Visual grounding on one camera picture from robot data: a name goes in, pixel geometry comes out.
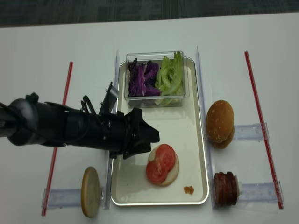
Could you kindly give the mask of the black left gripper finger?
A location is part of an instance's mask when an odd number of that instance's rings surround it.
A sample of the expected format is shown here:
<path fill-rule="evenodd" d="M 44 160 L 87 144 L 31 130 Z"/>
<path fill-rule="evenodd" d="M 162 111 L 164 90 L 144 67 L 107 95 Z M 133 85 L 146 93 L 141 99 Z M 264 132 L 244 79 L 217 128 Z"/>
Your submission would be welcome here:
<path fill-rule="evenodd" d="M 160 141 L 159 131 L 145 121 L 141 121 L 139 124 L 139 138 L 148 143 L 157 143 Z"/>

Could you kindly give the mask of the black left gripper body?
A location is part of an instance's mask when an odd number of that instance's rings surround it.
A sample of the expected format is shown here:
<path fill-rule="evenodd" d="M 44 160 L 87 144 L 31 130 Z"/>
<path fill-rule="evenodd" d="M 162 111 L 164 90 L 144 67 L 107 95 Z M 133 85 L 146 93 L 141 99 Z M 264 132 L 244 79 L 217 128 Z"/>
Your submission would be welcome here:
<path fill-rule="evenodd" d="M 142 109 L 134 108 L 127 115 L 105 113 L 93 116 L 84 112 L 69 113 L 67 118 L 67 144 L 107 150 L 110 158 L 151 151 L 151 143 L 140 140 L 139 124 L 143 121 Z"/>

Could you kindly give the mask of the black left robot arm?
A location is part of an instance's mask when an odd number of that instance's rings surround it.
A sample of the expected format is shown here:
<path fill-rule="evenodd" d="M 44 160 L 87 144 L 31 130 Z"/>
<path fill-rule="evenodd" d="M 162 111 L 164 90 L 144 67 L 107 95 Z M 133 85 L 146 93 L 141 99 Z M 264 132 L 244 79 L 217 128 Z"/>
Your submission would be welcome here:
<path fill-rule="evenodd" d="M 99 113 L 87 96 L 80 110 L 51 102 L 41 103 L 35 93 L 0 107 L 0 135 L 16 146 L 77 146 L 108 150 L 124 159 L 151 150 L 159 131 L 135 108 L 127 115 L 111 113 L 116 97 L 106 94 Z"/>

